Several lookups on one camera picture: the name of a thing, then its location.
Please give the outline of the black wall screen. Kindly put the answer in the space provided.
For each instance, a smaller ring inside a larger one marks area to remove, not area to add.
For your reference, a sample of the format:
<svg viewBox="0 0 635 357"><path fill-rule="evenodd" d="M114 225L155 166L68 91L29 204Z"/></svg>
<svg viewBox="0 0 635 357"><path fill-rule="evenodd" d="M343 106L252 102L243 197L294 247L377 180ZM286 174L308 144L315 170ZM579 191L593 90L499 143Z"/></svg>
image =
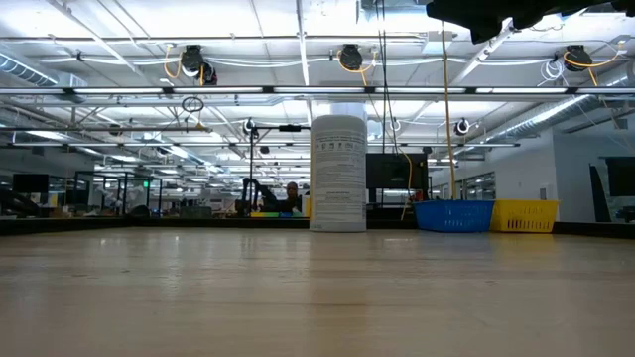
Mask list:
<svg viewBox="0 0 635 357"><path fill-rule="evenodd" d="M611 196L635 196L635 157L605 159Z"/></svg>

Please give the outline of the black monitor screen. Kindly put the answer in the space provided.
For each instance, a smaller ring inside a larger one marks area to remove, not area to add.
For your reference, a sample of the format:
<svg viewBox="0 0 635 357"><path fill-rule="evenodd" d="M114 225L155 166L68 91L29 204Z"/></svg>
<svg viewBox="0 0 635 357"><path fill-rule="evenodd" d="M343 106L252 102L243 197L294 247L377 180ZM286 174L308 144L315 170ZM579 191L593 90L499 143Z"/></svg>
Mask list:
<svg viewBox="0 0 635 357"><path fill-rule="evenodd" d="M366 186L386 189L427 189L426 154L367 154Z"/></svg>

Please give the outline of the person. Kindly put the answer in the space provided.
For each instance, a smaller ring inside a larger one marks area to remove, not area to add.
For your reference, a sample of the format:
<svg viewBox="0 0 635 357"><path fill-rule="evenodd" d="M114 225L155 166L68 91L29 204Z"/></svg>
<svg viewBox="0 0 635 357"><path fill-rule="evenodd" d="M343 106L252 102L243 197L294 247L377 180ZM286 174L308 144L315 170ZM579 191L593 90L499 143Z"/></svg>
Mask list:
<svg viewBox="0 0 635 357"><path fill-rule="evenodd" d="M287 197L282 202L282 210L285 212L301 212L302 197L299 195L298 185L291 181L286 186Z"/></svg>

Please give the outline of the long ceiling light bar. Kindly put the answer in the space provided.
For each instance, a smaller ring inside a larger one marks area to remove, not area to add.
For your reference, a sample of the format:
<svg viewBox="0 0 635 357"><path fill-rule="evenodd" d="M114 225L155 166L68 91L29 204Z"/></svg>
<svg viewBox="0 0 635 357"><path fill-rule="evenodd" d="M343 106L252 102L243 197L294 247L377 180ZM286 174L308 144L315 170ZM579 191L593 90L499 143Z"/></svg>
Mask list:
<svg viewBox="0 0 635 357"><path fill-rule="evenodd" d="M0 95L159 94L494 94L635 95L635 87L414 87L414 86L203 86L203 87L0 87Z"/></svg>

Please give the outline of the black table frame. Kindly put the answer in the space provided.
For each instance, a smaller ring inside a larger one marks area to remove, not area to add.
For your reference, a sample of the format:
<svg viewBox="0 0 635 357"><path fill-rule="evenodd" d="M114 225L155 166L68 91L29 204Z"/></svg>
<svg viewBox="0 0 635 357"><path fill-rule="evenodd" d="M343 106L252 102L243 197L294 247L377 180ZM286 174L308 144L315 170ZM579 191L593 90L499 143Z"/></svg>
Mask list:
<svg viewBox="0 0 635 357"><path fill-rule="evenodd" d="M300 218L28 218L0 220L0 236L54 233L65 231L110 229L125 227L153 228L249 228L249 229L309 229L309 221ZM552 231L558 235L577 235L635 240L635 224L556 222Z"/></svg>

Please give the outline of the white wipes canister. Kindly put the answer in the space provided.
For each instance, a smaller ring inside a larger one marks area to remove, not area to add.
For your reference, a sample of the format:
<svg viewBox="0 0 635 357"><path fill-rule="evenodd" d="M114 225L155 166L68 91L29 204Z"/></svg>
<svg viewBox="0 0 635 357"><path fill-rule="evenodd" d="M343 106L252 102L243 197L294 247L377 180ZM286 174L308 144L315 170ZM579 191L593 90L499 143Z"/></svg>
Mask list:
<svg viewBox="0 0 635 357"><path fill-rule="evenodd" d="M323 115L312 123L310 229L366 229L367 128L350 115Z"/></svg>

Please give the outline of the blue plastic basket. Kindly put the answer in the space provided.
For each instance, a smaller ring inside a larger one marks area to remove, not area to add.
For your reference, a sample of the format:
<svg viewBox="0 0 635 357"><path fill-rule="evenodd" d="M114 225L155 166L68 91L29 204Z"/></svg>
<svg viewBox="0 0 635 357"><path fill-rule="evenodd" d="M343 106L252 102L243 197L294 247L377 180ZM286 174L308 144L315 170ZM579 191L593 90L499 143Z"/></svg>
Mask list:
<svg viewBox="0 0 635 357"><path fill-rule="evenodd" d="M428 200L413 207L422 230L477 233L490 229L494 204L494 200Z"/></svg>

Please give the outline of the black slanted panel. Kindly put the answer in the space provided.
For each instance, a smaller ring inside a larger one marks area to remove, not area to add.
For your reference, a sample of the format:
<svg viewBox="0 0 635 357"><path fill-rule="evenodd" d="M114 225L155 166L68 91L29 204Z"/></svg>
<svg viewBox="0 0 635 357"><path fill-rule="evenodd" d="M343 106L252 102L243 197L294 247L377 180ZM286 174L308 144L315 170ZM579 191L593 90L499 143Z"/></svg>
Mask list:
<svg viewBox="0 0 635 357"><path fill-rule="evenodd" d="M599 223L610 223L611 216L604 194L599 171L596 166L589 167L591 196L595 221Z"/></svg>

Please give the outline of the small black desk monitor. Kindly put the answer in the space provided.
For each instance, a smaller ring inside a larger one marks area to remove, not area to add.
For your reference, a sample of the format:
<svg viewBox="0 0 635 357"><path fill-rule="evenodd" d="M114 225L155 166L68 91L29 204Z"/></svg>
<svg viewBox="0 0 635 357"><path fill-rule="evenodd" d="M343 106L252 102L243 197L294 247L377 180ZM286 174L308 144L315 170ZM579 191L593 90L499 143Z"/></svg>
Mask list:
<svg viewBox="0 0 635 357"><path fill-rule="evenodd" d="M12 189L19 193L48 193L49 181L46 174L13 174Z"/></svg>

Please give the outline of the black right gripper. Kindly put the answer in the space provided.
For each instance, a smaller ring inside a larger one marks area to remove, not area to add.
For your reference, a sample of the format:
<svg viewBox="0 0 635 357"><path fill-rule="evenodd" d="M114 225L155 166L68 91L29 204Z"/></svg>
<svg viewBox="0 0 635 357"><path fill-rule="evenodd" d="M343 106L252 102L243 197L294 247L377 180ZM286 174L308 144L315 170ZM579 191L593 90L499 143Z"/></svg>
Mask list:
<svg viewBox="0 0 635 357"><path fill-rule="evenodd" d="M426 12L431 18L471 28L471 42L482 44L496 38L503 23L529 28L547 15L568 16L602 4L635 17L635 0L517 0L513 16L509 0L433 0L426 5Z"/></svg>

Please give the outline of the silver ceiling duct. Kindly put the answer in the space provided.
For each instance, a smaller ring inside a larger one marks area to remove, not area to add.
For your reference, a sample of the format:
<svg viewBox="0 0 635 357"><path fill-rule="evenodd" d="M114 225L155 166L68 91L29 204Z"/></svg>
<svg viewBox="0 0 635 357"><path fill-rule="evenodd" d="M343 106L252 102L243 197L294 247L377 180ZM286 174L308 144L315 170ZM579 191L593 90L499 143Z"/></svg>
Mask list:
<svg viewBox="0 0 635 357"><path fill-rule="evenodd" d="M513 118L507 126L501 125L496 131L489 133L484 143L495 143L505 138L520 138L536 134L546 128L562 123L601 106L595 95L572 96L559 102L538 105Z"/></svg>

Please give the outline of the yellow plastic basket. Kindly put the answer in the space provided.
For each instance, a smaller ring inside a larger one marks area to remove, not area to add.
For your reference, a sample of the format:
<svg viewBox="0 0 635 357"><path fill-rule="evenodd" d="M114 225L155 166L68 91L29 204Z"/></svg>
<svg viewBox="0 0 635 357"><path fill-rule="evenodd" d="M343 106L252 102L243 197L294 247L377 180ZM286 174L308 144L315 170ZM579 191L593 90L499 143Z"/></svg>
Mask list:
<svg viewBox="0 0 635 357"><path fill-rule="evenodd" d="M557 200L498 199L490 229L497 232L551 233L557 218Z"/></svg>

